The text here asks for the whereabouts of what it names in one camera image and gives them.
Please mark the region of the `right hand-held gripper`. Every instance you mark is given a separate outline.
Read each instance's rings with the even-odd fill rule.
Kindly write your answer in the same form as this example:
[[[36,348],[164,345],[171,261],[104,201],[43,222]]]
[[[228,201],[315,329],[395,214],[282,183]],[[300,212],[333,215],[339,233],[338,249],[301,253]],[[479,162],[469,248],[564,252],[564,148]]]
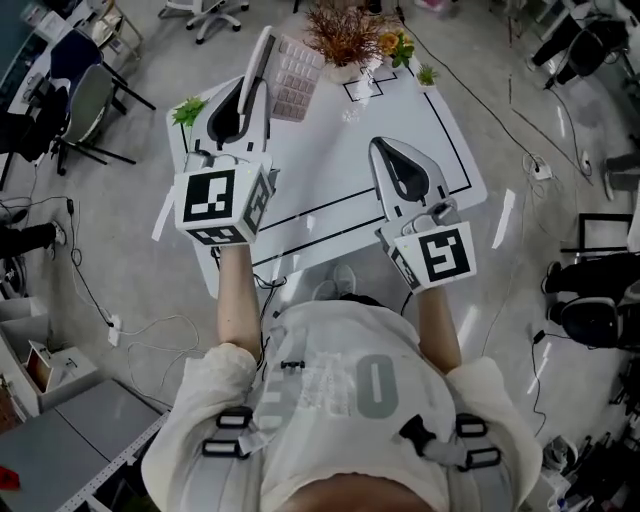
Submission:
[[[401,217],[399,198],[430,206],[448,197],[439,165],[414,146],[386,137],[370,141],[368,158],[377,197],[386,218],[393,220],[376,236],[409,290],[421,293],[474,276],[471,227],[460,220],[454,200]]]

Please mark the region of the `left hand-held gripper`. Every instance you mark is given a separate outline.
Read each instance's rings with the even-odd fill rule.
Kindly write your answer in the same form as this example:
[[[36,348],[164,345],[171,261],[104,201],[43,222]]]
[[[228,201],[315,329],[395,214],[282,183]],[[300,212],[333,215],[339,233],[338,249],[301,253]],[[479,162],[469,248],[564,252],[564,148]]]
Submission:
[[[266,26],[244,78],[213,97],[206,132],[218,149],[238,140],[246,151],[265,150],[270,93],[264,76],[274,43],[272,26]],[[271,156],[264,152],[190,153],[186,170],[174,180],[176,229],[206,247],[254,243],[274,196],[271,165]]]

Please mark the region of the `pink and white calculator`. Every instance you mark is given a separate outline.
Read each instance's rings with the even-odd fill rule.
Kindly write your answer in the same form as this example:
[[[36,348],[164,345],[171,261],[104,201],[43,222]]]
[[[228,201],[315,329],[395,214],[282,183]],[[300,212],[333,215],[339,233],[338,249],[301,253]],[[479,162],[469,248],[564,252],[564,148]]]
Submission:
[[[299,40],[282,35],[269,60],[271,116],[302,122],[324,66],[322,54]]]

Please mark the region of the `person's right forearm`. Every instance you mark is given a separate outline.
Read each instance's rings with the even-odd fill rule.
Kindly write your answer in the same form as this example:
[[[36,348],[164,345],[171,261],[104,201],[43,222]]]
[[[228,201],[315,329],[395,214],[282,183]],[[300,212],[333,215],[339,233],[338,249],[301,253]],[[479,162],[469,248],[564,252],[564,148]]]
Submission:
[[[448,374],[462,364],[461,349],[442,286],[416,295],[419,348],[442,374]]]

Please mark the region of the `small green potted plant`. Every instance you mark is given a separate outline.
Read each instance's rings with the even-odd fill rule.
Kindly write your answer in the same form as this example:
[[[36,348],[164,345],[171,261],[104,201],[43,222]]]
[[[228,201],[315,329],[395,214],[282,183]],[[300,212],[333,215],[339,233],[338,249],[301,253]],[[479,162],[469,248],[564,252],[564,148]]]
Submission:
[[[438,72],[431,66],[421,64],[418,71],[415,73],[416,81],[419,88],[423,92],[433,92],[437,89],[436,80],[438,79]]]
[[[192,128],[195,120],[208,103],[208,99],[203,100],[200,96],[187,98],[182,104],[173,109],[171,114],[173,124]]]

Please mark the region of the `brown dry potted plant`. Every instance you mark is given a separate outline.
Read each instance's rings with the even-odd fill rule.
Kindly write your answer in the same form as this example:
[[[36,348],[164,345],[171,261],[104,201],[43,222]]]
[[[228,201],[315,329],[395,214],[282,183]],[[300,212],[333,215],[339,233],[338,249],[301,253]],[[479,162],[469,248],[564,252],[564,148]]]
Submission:
[[[368,0],[315,0],[305,17],[305,43],[323,56],[328,81],[350,82],[362,67],[382,60],[379,39],[389,16],[372,14]]]

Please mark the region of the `yellow flower bunch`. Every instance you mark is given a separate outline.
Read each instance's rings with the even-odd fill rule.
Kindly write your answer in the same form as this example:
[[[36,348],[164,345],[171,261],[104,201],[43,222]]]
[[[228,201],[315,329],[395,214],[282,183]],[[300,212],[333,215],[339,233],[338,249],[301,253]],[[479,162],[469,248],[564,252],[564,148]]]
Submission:
[[[383,33],[378,39],[378,47],[392,68],[409,67],[415,51],[413,40],[402,29]]]

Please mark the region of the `grey chair with black legs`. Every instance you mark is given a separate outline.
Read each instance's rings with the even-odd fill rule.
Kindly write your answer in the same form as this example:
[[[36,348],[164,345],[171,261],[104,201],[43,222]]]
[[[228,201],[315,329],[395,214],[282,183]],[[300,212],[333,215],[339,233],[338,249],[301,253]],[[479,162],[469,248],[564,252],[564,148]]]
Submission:
[[[89,66],[68,101],[64,129],[54,139],[53,148],[57,154],[56,173],[59,176],[66,175],[65,162],[70,151],[104,166],[108,162],[103,159],[103,156],[130,165],[136,164],[136,161],[131,158],[100,148],[93,143],[111,108],[121,115],[127,113],[124,104],[116,97],[119,90],[151,111],[156,110],[155,105],[114,77],[103,65]]]

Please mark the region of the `person's white t-shirt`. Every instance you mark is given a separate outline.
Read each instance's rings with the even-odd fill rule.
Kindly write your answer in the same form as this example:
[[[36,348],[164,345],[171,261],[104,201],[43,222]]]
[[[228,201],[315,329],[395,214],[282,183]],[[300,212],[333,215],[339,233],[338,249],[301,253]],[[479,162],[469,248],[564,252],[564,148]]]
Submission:
[[[145,487],[161,512],[211,512],[185,504],[191,481],[200,471],[204,440],[214,433],[216,418],[221,412],[243,405],[249,395],[261,387],[287,331],[304,328],[335,339],[371,331],[412,343],[420,357],[463,397],[472,411],[497,429],[498,444],[512,478],[512,512],[518,511],[538,479],[542,451],[509,399],[495,362],[481,358],[442,374],[423,358],[415,329],[399,314],[383,307],[335,300],[307,302],[279,317],[271,332],[271,361],[265,375],[258,373],[256,361],[249,352],[229,343],[211,349],[200,359],[186,362],[174,407],[142,463]],[[259,512],[277,512],[294,506],[302,492],[340,476],[365,478],[369,491],[393,483],[427,504],[433,512],[450,512],[444,484],[438,484],[432,491],[414,493],[391,480],[356,474],[338,474],[311,482],[278,506],[266,506]]]

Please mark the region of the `blue chair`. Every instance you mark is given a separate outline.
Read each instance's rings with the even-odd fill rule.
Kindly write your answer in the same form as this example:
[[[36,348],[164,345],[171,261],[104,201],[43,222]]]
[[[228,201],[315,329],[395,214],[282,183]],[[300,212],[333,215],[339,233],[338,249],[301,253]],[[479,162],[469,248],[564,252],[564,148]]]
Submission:
[[[103,62],[102,52],[86,34],[76,29],[68,32],[51,50],[51,79],[80,79],[92,65]]]

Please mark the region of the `grey and black office chair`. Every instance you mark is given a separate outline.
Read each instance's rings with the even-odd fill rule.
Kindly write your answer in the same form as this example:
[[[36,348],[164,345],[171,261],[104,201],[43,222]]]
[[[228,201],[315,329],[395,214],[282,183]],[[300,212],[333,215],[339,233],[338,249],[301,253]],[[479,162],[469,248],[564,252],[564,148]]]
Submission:
[[[560,325],[575,342],[598,349],[632,350],[640,346],[640,308],[618,306],[609,298],[579,298],[567,303]]]

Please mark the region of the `grey harness with black buckles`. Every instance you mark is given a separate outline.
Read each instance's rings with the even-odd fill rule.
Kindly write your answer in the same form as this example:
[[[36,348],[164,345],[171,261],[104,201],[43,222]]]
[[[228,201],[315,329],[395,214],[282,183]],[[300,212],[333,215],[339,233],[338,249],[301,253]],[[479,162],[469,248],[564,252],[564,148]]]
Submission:
[[[186,505],[259,512],[311,482],[356,474],[414,493],[444,484],[450,512],[512,512],[497,429],[412,343],[389,336],[288,330],[261,387],[215,427]]]

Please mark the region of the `white open box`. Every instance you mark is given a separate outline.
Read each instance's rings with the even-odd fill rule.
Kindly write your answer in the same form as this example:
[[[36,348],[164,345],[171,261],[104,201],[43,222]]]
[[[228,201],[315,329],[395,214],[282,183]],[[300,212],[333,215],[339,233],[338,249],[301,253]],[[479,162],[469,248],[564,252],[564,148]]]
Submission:
[[[24,371],[29,385],[26,408],[31,416],[55,408],[99,382],[97,367],[77,347],[52,353],[44,344],[29,341],[29,345]]]

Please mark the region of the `grey cabinet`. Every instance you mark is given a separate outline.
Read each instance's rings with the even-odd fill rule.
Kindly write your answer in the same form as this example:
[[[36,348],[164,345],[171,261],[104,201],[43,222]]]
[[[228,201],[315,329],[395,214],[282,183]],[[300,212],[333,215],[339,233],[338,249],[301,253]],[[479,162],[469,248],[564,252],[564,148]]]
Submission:
[[[16,490],[0,490],[0,510],[54,512],[159,418],[106,380],[0,434],[0,467],[19,481]]]

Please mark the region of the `black metal frame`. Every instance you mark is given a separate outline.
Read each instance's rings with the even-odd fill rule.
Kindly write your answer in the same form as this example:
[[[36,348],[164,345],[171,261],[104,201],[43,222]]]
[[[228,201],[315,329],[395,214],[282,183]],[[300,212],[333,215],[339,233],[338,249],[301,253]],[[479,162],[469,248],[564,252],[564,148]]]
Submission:
[[[612,222],[623,223],[626,225],[627,230],[630,230],[633,220],[632,214],[624,213],[579,213],[577,216],[577,246],[569,247],[562,245],[560,248],[561,254],[575,254],[575,255],[590,255],[595,253],[616,253],[627,252],[627,244],[622,246],[601,246],[601,247],[589,247],[586,244],[586,226],[589,222]]]

